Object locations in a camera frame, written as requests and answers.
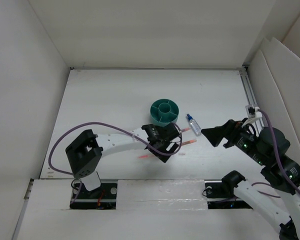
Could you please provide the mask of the red translucent pen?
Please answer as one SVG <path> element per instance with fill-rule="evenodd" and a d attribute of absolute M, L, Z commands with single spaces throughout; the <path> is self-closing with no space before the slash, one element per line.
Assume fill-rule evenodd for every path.
<path fill-rule="evenodd" d="M 154 158 L 155 155 L 153 154 L 146 154 L 146 155 L 141 155 L 138 157 L 138 159 L 148 159 L 148 158 Z"/>

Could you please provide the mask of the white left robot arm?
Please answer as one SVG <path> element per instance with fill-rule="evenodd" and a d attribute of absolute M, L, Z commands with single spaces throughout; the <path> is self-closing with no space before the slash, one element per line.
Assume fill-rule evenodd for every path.
<path fill-rule="evenodd" d="M 73 177 L 82 182 L 85 194 L 97 198 L 101 194 L 102 183 L 97 166 L 102 157 L 131 150 L 148 150 L 163 163 L 178 153 L 182 139 L 179 127 L 174 123 L 166 126 L 146 124 L 135 130 L 126 131 L 118 127 L 101 124 L 118 131 L 114 134 L 95 134 L 91 129 L 84 130 L 65 149 Z"/>

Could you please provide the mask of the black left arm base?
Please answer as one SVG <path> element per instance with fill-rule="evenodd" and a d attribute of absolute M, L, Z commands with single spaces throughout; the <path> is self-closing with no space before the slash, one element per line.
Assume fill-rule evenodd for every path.
<path fill-rule="evenodd" d="M 117 205 L 118 183 L 106 181 L 93 191 L 86 190 L 79 180 L 71 182 L 69 207 L 72 210 L 115 210 Z"/>

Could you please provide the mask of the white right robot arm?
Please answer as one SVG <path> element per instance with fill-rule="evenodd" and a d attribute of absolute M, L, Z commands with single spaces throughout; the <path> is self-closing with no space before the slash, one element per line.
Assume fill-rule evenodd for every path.
<path fill-rule="evenodd" d="M 276 231 L 281 240 L 300 240 L 300 165 L 286 155 L 290 142 L 276 129 L 264 127 L 256 133 L 252 124 L 228 120 L 222 126 L 205 128 L 201 133 L 213 147 L 223 139 L 224 148 L 237 147 L 262 166 L 261 175 L 280 196 L 286 211 L 255 190 L 236 170 L 221 179 L 221 191 L 237 197 L 256 210 Z"/>

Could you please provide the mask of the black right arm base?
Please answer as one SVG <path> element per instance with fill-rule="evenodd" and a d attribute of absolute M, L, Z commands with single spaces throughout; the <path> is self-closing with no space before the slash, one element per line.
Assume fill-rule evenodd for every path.
<path fill-rule="evenodd" d="M 208 180 L 204 184 L 202 196 L 206 198 L 209 210 L 252 209 L 240 198 L 226 192 L 220 180 Z"/>

